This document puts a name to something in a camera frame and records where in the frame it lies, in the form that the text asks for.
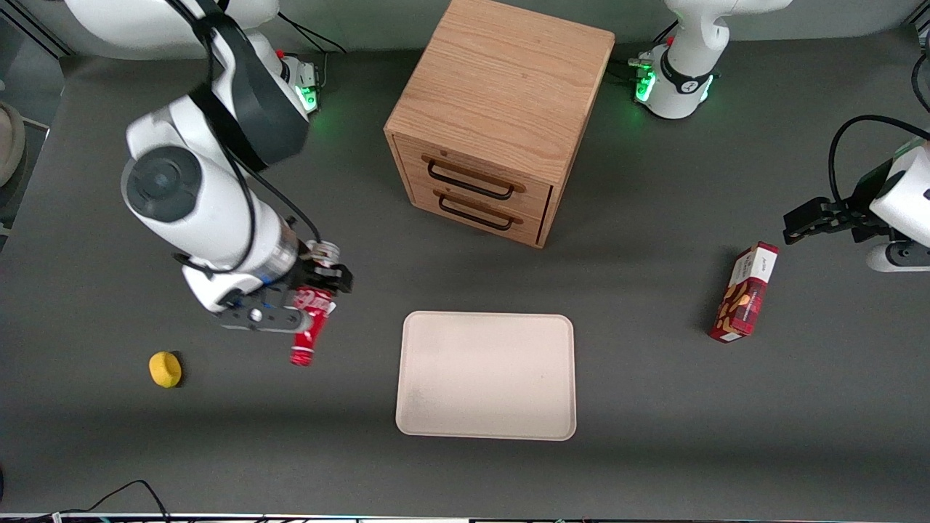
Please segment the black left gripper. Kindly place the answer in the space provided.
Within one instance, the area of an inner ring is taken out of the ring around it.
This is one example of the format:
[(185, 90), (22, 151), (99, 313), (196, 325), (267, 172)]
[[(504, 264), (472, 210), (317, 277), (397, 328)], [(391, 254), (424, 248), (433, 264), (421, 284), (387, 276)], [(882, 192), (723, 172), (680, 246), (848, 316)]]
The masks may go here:
[(835, 219), (835, 204), (828, 198), (812, 198), (783, 216), (786, 245), (794, 245), (804, 238), (819, 234), (837, 234), (850, 230), (856, 243), (871, 238), (886, 238), (896, 241), (896, 233), (873, 211), (870, 204), (879, 195), (893, 165), (887, 159), (863, 175), (847, 198), (839, 195), (839, 186), (834, 179), (834, 200), (840, 211)]

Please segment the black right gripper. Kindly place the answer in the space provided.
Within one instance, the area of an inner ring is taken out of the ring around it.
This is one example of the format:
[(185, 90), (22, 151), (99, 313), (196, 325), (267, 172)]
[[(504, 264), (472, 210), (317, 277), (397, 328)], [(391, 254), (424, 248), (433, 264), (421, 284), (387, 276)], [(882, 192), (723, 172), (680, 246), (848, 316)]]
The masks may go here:
[(296, 293), (300, 288), (352, 293), (353, 274), (344, 264), (332, 265), (328, 257), (299, 256), (285, 277), (285, 289)]

